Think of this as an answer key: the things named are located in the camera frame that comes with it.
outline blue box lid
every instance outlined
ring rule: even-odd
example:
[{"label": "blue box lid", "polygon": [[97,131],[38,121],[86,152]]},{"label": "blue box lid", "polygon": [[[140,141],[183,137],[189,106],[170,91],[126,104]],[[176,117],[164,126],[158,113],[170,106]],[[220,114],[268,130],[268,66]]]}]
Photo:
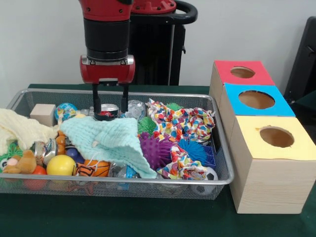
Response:
[{"label": "blue box lid", "polygon": [[274,85],[225,83],[225,89],[236,115],[295,117],[294,112]]}]

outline purple spiky ball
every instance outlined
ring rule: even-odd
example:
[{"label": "purple spiky ball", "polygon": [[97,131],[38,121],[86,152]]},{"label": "purple spiky ball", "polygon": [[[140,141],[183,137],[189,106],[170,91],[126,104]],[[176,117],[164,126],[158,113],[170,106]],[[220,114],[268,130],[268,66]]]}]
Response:
[{"label": "purple spiky ball", "polygon": [[150,136],[147,132],[143,132],[139,140],[144,157],[151,169],[156,171],[171,163],[170,148],[173,146],[173,142],[168,139],[159,141],[159,138]]}]

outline stacked boxes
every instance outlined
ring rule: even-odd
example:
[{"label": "stacked boxes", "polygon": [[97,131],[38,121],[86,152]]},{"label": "stacked boxes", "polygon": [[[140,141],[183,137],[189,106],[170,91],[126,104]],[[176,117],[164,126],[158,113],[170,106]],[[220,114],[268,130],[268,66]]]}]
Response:
[{"label": "stacked boxes", "polygon": [[260,62],[216,61],[210,94],[229,141],[237,213],[300,213],[316,146]]}]

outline yellow ball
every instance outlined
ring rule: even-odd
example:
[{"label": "yellow ball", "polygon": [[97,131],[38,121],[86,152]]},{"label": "yellow ball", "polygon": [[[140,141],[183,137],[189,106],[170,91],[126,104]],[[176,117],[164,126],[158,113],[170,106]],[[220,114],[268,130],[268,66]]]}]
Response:
[{"label": "yellow ball", "polygon": [[66,155],[53,157],[47,165],[48,175],[72,175],[75,161]]}]

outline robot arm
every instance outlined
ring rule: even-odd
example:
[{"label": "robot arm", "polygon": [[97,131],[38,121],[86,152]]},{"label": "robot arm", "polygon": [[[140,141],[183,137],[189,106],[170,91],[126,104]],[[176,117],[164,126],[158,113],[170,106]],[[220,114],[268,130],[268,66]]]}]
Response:
[{"label": "robot arm", "polygon": [[128,84],[133,81],[135,62],[127,54],[129,18],[133,0],[79,0],[83,11],[87,55],[80,69],[85,83],[93,86],[94,112],[100,113],[99,84],[124,86],[121,110],[127,110]]}]

